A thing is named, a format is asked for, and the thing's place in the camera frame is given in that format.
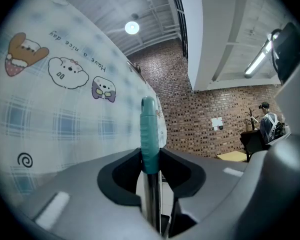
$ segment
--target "desk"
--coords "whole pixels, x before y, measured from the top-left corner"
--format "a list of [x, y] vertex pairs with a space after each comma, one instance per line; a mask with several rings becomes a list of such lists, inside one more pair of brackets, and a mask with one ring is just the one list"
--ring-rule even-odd
[[218, 154], [216, 157], [221, 160], [233, 161], [233, 162], [247, 161], [247, 155], [239, 151], [232, 151], [225, 154]]

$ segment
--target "black chair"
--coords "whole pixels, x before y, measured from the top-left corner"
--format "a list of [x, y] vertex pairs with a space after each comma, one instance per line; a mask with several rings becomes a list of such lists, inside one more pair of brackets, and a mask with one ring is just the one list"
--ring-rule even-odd
[[269, 146], [266, 145], [264, 138], [259, 129], [252, 131], [245, 131], [240, 134], [240, 141], [244, 146], [246, 153], [246, 161], [250, 161], [250, 157], [255, 153], [262, 150], [268, 150]]

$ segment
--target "brick wall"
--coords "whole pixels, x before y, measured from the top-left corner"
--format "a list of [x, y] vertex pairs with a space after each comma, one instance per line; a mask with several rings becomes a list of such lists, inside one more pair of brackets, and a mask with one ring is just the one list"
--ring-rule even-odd
[[[177, 39], [145, 48], [128, 58], [140, 65], [142, 75], [160, 99], [168, 148], [205, 157], [243, 151], [240, 133], [246, 131], [245, 112], [249, 108], [255, 109], [255, 117], [261, 117], [258, 106], [267, 101], [270, 110], [281, 115], [274, 101], [279, 87], [274, 85], [193, 92], [188, 62]], [[214, 131], [212, 127], [211, 118], [217, 117], [222, 117], [223, 130]]]

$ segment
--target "plaid pattern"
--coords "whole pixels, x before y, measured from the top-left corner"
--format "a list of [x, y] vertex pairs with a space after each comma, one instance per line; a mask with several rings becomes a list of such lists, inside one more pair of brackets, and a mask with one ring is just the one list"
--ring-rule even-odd
[[[50, 35], [52, 31], [59, 40]], [[49, 54], [8, 76], [9, 43], [21, 32], [48, 48]], [[78, 62], [89, 75], [87, 83], [76, 89], [56, 85], [48, 72], [54, 57]], [[114, 83], [113, 103], [93, 98], [92, 81], [97, 76]], [[72, 165], [140, 147], [144, 96], [152, 96], [161, 110], [156, 93], [130, 71], [127, 58], [71, 4], [20, 1], [0, 30], [0, 190], [7, 200], [17, 205]], [[163, 115], [158, 117], [158, 134], [163, 147], [167, 140]]]

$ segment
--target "chair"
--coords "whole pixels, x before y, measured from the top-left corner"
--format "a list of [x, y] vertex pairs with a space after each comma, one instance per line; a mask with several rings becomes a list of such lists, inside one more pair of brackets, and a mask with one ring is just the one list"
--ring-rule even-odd
[[276, 127], [274, 129], [274, 139], [273, 139], [273, 141], [276, 140], [276, 139], [279, 139], [280, 137], [282, 137], [284, 135], [283, 128], [284, 128], [284, 124], [279, 121], [276, 124]]
[[240, 134], [240, 141], [244, 146], [246, 153], [246, 161], [250, 161], [250, 157], [258, 151], [268, 150], [269, 146], [266, 145], [264, 138], [259, 129], [252, 131], [245, 131]]

